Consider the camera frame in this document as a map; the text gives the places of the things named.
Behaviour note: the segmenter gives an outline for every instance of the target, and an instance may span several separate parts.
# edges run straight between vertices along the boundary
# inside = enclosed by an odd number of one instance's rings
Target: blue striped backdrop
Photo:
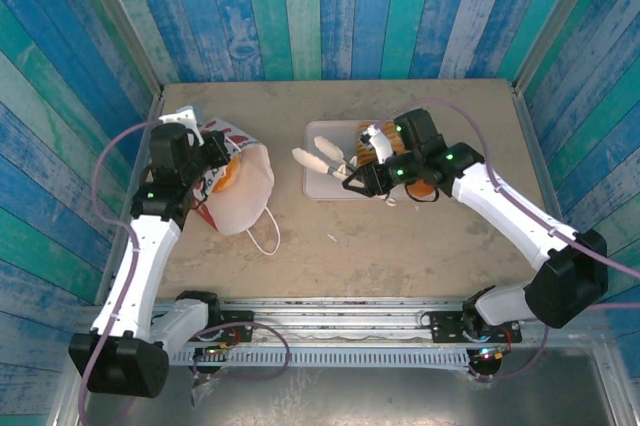
[[[555,3],[122,0],[163,83],[513,79]]]
[[[611,257],[640,270],[640,0],[578,0],[525,99],[565,219],[595,228]],[[640,285],[610,273],[606,301],[640,301]],[[612,325],[640,381],[640,314]]]
[[[115,233],[93,213],[91,173],[151,101],[99,0],[0,0],[0,424],[45,424]],[[111,216],[139,141],[107,160],[99,197]]]

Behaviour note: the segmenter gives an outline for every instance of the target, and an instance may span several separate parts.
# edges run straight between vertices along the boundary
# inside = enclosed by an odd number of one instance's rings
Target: white tray
[[[316,148],[316,145],[313,143],[313,139],[316,136],[324,136],[342,149],[342,152],[345,154],[345,158],[349,160],[354,154],[356,154],[356,134],[358,131],[358,125],[364,121],[371,120],[312,121],[307,124],[307,127],[304,130],[304,149],[309,151],[311,154],[315,154],[316,156],[324,159],[329,164],[338,166],[338,164],[332,163],[324,154],[318,151],[318,148]],[[314,199],[316,201],[372,200],[372,198],[366,198],[365,196],[354,193],[353,191],[343,189],[342,183],[333,176],[320,174],[308,168],[304,168],[302,189],[309,199]],[[403,187],[395,187],[391,191],[391,197],[396,200],[409,199]]]

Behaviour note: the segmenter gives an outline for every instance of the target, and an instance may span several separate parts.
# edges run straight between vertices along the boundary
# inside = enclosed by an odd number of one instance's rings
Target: beige table surface
[[[272,257],[247,234],[221,236],[191,214],[160,286],[159,297],[201,289],[222,297],[468,296],[485,286],[533,276],[520,253],[474,211],[443,197],[435,204],[314,202],[302,192],[303,146],[315,120],[378,118],[403,103],[439,97],[467,108],[489,139],[500,175],[534,203],[540,190],[508,84],[502,80],[322,81],[176,84],[164,112],[200,106],[269,148],[275,188],[269,206],[282,231]],[[429,108],[449,144],[479,149],[457,113]],[[264,215],[252,228],[265,248],[273,227]]]

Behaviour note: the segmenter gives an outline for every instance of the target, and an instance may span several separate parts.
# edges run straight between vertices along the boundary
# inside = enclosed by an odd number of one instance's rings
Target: blue wooden wall
[[[164,84],[513,79],[556,0],[121,0]]]
[[[97,156],[152,95],[99,0],[0,0],[0,424],[44,424],[79,308],[114,236]],[[119,215],[140,136],[107,160]]]
[[[640,270],[640,0],[578,0],[525,98],[565,219]],[[611,271],[607,301],[640,301]],[[640,378],[640,314],[611,313]]]

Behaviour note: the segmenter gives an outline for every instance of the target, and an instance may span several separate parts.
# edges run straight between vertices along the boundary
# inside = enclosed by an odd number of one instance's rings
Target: gray metal floor
[[[505,372],[532,352],[514,351]],[[265,369],[251,368],[250,373]],[[577,350],[550,350],[527,374],[492,386],[461,373],[417,369],[291,368],[267,382],[225,380],[196,410],[192,377],[172,368],[162,394],[138,399],[126,425],[467,426],[613,424],[595,363]],[[108,424],[128,399],[94,395],[92,424]]]

